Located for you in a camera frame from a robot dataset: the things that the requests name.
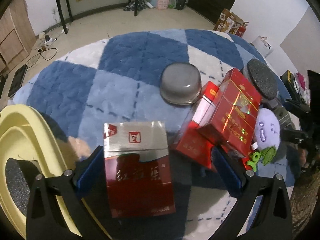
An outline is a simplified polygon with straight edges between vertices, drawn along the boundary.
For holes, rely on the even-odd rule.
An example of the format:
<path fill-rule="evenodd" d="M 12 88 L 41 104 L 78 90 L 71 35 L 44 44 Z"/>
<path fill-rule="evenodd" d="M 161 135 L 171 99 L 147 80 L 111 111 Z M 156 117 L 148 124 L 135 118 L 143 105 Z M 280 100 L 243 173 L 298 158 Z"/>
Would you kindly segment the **red silver cigarette pack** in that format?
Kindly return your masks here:
<path fill-rule="evenodd" d="M 105 123 L 104 163 L 113 218 L 176 211 L 164 122 Z"/>

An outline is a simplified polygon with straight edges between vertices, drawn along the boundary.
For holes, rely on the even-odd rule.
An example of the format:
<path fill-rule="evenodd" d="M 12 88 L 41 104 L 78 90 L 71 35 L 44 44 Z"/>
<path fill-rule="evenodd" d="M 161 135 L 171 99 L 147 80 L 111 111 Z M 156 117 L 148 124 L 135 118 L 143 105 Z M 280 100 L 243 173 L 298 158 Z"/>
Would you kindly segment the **purple plush eggplant toy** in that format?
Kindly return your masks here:
<path fill-rule="evenodd" d="M 252 153 L 249 155 L 247 165 L 257 172 L 259 160 L 266 166 L 276 156 L 280 145 L 280 124 L 276 115 L 269 109 L 260 108 L 255 124 Z"/>

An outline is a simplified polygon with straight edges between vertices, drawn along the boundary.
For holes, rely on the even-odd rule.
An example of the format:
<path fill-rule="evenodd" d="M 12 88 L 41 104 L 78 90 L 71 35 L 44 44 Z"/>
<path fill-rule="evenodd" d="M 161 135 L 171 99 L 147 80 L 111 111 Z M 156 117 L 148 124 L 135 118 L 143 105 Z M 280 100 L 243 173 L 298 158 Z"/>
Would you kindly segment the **black foam tray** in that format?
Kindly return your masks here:
<path fill-rule="evenodd" d="M 12 80 L 12 83 L 8 92 L 9 98 L 12 98 L 16 94 L 16 92 L 21 88 L 27 69 L 28 69 L 28 66 L 24 64 L 21 68 L 19 68 L 15 72 L 14 78 Z"/>

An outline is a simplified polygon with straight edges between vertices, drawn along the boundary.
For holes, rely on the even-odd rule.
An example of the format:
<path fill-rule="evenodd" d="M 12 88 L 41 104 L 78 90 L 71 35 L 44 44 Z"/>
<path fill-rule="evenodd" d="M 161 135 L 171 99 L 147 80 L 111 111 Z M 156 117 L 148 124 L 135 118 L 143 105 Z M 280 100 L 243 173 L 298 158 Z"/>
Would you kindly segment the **pink snack bag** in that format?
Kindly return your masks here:
<path fill-rule="evenodd" d="M 157 1 L 157 9 L 158 10 L 165 10 L 168 8 L 170 0 L 158 0 Z"/>

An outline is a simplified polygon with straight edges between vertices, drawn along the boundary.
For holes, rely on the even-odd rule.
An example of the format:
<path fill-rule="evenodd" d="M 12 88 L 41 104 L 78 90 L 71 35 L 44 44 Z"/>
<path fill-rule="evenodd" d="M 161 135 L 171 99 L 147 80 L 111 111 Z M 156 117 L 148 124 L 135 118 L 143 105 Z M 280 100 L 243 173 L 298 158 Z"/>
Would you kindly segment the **blue white checkered rug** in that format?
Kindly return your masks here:
<path fill-rule="evenodd" d="M 166 103 L 159 92 L 163 69 L 174 62 L 196 66 L 202 83 L 219 85 L 232 68 L 264 57 L 244 39 L 210 30 L 143 31 L 103 39 L 69 52 L 30 79 L 16 104 L 39 111 L 56 139 L 103 144 L 106 122 L 163 121 L 173 141 L 189 107 Z M 167 216 L 114 219 L 105 177 L 86 198 L 114 239 L 208 239 L 235 204 L 219 175 L 180 154 L 170 155 L 176 211 Z"/>

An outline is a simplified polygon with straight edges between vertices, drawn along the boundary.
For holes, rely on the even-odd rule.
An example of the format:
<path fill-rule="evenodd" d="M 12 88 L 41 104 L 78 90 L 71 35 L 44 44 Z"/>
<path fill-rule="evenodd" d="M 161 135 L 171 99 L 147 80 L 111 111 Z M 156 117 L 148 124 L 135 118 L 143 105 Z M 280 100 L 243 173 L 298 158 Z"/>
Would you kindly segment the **large red cigarette box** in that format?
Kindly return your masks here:
<path fill-rule="evenodd" d="M 213 100 L 215 109 L 198 128 L 214 145 L 224 145 L 240 158 L 251 151 L 261 95 L 236 68 L 225 75 Z"/>

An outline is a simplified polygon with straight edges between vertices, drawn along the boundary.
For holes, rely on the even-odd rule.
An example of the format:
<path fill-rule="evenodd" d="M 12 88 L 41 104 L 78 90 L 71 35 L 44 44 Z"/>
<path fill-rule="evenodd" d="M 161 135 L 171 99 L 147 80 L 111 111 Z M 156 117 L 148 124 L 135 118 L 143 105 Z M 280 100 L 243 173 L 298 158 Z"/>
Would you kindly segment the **yellow plastic basin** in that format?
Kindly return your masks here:
<path fill-rule="evenodd" d="M 76 161 L 92 153 L 88 143 L 74 137 L 54 137 L 43 116 L 33 107 L 17 104 L 1 111 L 1 208 L 17 233 L 26 237 L 26 215 L 11 197 L 5 166 L 9 159 L 29 161 L 45 177 L 74 169 Z"/>

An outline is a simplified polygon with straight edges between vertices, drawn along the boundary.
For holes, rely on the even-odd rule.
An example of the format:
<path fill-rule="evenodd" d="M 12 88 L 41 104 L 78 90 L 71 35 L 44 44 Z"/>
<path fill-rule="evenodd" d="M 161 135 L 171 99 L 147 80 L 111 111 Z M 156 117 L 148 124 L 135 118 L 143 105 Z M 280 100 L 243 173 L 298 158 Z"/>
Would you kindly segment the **brown printed cardboard box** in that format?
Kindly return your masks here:
<path fill-rule="evenodd" d="M 243 23 L 244 21 L 235 13 L 223 9 L 213 30 L 235 35 Z"/>

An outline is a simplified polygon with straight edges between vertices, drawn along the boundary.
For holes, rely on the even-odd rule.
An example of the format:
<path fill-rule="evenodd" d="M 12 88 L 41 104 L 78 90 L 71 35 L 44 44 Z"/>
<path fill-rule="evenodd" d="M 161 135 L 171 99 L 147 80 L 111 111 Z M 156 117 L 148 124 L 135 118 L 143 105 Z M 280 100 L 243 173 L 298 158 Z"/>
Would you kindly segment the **wooden wardrobe cabinet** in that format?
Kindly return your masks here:
<path fill-rule="evenodd" d="M 12 0 L 1 17 L 1 73 L 12 71 L 28 57 L 36 42 L 25 0 Z"/>

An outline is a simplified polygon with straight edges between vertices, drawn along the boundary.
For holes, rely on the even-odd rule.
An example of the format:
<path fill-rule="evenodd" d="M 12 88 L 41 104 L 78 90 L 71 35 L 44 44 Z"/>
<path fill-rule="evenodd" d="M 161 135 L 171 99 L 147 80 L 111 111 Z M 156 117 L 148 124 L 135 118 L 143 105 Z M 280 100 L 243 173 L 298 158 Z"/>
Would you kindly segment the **red fire extinguisher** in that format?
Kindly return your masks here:
<path fill-rule="evenodd" d="M 247 26 L 248 26 L 248 22 L 244 22 L 242 25 L 240 25 L 240 27 L 238 28 L 235 35 L 238 37 L 243 37 L 243 35 L 247 29 Z"/>

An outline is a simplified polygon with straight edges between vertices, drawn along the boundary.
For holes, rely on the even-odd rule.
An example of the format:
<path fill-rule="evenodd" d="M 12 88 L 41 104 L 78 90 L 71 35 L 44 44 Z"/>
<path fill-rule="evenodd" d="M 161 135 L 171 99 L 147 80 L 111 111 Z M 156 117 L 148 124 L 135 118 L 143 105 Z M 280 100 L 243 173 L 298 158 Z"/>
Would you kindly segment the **grey upturned metal bowl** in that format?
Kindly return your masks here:
<path fill-rule="evenodd" d="M 166 102 L 191 105 L 198 100 L 202 89 L 200 71 L 190 63 L 169 64 L 161 74 L 159 89 Z"/>

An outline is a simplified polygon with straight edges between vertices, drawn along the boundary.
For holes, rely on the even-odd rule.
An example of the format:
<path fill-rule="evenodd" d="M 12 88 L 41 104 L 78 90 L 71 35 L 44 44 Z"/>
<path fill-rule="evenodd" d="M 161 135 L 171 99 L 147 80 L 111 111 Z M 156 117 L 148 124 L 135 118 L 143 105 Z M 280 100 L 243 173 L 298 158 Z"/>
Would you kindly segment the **white paper bag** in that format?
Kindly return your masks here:
<path fill-rule="evenodd" d="M 251 44 L 263 56 L 268 57 L 273 51 L 273 47 L 267 41 L 268 37 L 258 36 Z"/>

